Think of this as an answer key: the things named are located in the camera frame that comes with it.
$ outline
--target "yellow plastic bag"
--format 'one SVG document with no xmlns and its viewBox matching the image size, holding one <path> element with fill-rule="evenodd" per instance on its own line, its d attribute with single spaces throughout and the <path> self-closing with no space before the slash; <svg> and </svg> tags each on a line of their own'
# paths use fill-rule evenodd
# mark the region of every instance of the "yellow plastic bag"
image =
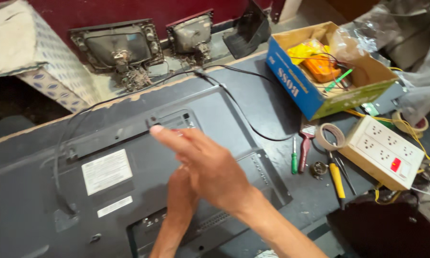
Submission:
<svg viewBox="0 0 430 258">
<path fill-rule="evenodd" d="M 289 57 L 308 58 L 313 54 L 327 53 L 328 51 L 328 46 L 323 46 L 323 44 L 321 44 L 320 41 L 316 39 L 309 39 L 308 41 L 305 41 L 297 46 L 289 48 L 287 50 L 287 54 Z M 304 60 L 305 59 L 302 58 L 292 58 L 292 63 L 294 65 L 298 65 Z"/>
</svg>

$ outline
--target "extension board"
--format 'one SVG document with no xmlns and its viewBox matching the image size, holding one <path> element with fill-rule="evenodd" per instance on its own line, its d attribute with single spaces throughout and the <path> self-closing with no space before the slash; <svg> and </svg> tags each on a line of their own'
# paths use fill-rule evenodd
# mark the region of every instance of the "extension board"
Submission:
<svg viewBox="0 0 430 258">
<path fill-rule="evenodd" d="M 409 190 L 424 152 L 371 116 L 358 121 L 339 152 L 390 190 Z"/>
</svg>

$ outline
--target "maroon wall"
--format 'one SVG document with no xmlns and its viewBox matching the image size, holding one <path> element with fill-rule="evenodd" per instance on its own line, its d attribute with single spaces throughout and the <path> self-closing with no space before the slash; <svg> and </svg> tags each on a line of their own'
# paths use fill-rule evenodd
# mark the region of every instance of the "maroon wall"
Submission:
<svg viewBox="0 0 430 258">
<path fill-rule="evenodd" d="M 242 15 L 248 0 L 28 0 L 53 30 L 74 48 L 67 30 L 114 22 L 152 18 L 160 39 L 166 24 L 213 8 L 213 22 Z M 263 8 L 272 0 L 256 0 Z"/>
</svg>

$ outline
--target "workbench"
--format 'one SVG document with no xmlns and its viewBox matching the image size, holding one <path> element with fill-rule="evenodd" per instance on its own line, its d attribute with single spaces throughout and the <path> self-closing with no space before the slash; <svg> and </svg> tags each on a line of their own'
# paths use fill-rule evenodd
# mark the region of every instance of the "workbench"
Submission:
<svg viewBox="0 0 430 258">
<path fill-rule="evenodd" d="M 249 57 L 237 60 L 231 64 L 243 70 L 260 73 L 270 79 L 277 80 L 265 62 L 266 53 L 261 52 Z M 297 153 L 302 138 L 298 135 L 301 126 L 301 112 L 288 96 L 286 91 L 277 81 L 272 84 L 258 76 L 231 71 L 225 68 L 212 68 L 208 70 L 211 77 L 224 83 L 231 91 L 249 122 L 262 134 L 271 138 L 283 138 L 295 135 L 297 139 Z M 96 130 L 98 125 L 110 125 L 121 121 L 126 117 L 141 112 L 140 106 L 153 105 L 157 99 L 172 95 L 173 99 L 183 98 L 212 87 L 207 81 L 189 76 L 164 86 L 139 92 L 122 99 L 102 104 L 93 109 L 89 114 L 90 121 L 95 123 L 83 123 L 78 129 L 83 131 Z M 69 119 L 68 117 L 54 120 L 50 123 L 30 128 L 7 137 L 0 138 L 3 148 L 32 149 L 41 145 L 53 146 L 57 144 L 59 132 Z M 357 118 L 346 113 L 338 113 L 320 120 L 320 123 L 333 123 L 345 134 L 356 123 Z M 35 129 L 39 129 L 38 137 L 30 135 Z M 266 151 L 274 167 L 280 174 L 293 200 L 280 209 L 288 220 L 298 229 L 303 229 L 312 222 L 321 219 L 327 214 L 339 208 L 339 202 L 329 173 L 322 180 L 315 179 L 307 171 L 304 174 L 291 174 L 291 154 L 293 138 L 286 141 L 273 142 L 256 135 L 257 140 Z M 425 132 L 422 144 L 430 153 L 430 128 Z M 4 149 L 2 155 L 6 159 L 13 160 L 15 151 L 7 152 Z M 345 163 L 347 172 L 358 195 L 362 195 L 372 189 L 376 181 L 352 162 L 340 155 Z M 307 164 L 316 161 L 327 162 L 326 152 L 316 141 L 310 149 Z M 347 182 L 343 180 L 346 193 L 346 201 L 356 198 L 349 190 Z M 231 241 L 206 253 L 204 257 L 254 257 L 258 250 L 266 250 L 269 247 L 252 230 L 236 236 Z"/>
</svg>

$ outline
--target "masking tape roll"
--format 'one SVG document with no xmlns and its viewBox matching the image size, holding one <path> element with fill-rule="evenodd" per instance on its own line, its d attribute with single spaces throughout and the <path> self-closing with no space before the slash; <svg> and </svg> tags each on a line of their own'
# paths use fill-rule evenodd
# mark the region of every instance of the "masking tape roll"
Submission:
<svg viewBox="0 0 430 258">
<path fill-rule="evenodd" d="M 334 137 L 336 137 L 336 146 L 329 143 L 324 134 L 323 130 L 330 131 Z M 335 125 L 330 123 L 324 123 L 321 126 L 317 128 L 317 131 L 315 132 L 315 139 L 318 143 L 320 143 L 321 147 L 325 148 L 329 151 L 335 151 L 337 149 L 341 149 L 345 145 L 345 136 L 344 133 Z"/>
</svg>

